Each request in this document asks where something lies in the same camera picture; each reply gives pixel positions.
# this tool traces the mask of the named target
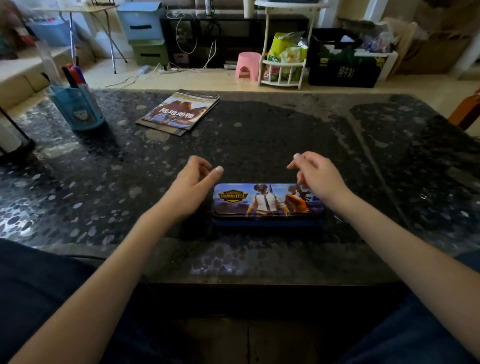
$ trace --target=blue pen holder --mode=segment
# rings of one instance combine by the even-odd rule
[[[48,96],[72,130],[97,128],[104,121],[102,110],[86,85],[82,88],[50,86]]]

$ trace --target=pink stool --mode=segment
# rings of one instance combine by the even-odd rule
[[[242,52],[239,54],[237,61],[237,69],[235,70],[235,77],[240,77],[242,68],[247,68],[250,71],[250,79],[258,81],[258,68],[260,67],[260,58],[262,55],[256,52]]]

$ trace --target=floor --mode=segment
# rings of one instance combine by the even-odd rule
[[[286,87],[261,86],[249,78],[235,78],[235,71],[210,69],[203,71],[181,70],[172,73],[152,73],[138,75],[139,66],[131,60],[125,64],[117,60],[117,74],[113,73],[110,60],[101,60],[85,71],[85,78],[93,88],[127,88],[127,89],[164,89],[176,90],[180,88],[188,90],[209,91],[251,91],[251,92],[291,92]],[[375,88],[341,88],[310,86],[307,82],[302,85],[301,92],[315,93],[401,93],[413,94],[420,100],[430,105],[445,117],[457,107],[457,105],[479,88],[478,77],[469,80],[457,81],[448,75],[394,75],[387,81],[380,82]],[[34,95],[25,102],[14,107],[10,112],[19,115],[27,110],[32,104],[43,99],[42,92]],[[480,136],[480,121],[476,121],[467,133]]]
[[[117,61],[118,74],[111,61],[94,64],[84,75],[92,88],[165,89],[209,91],[288,92],[291,89],[258,87],[248,78],[235,78],[234,71],[204,70],[172,72],[137,76],[139,67]],[[312,87],[305,82],[301,92],[315,93],[407,93],[413,94],[440,114],[448,117],[455,107],[479,88],[478,78],[457,81],[447,75],[396,75],[379,83],[373,89]],[[15,118],[24,113],[45,95],[39,92],[13,107],[9,113]],[[480,136],[480,121],[467,133]],[[197,348],[192,363],[321,363],[322,334],[309,324],[297,321],[247,321],[227,317],[197,318],[178,321],[188,334],[192,347]]]

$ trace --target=game logo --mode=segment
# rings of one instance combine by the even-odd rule
[[[324,210],[309,190],[289,183],[222,183],[215,186],[213,200],[217,216],[299,217]]]

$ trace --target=magazine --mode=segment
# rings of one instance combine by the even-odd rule
[[[142,117],[142,120],[167,125],[172,128],[188,130],[191,129],[219,99],[220,96],[218,95],[202,95],[196,92],[179,90]]]

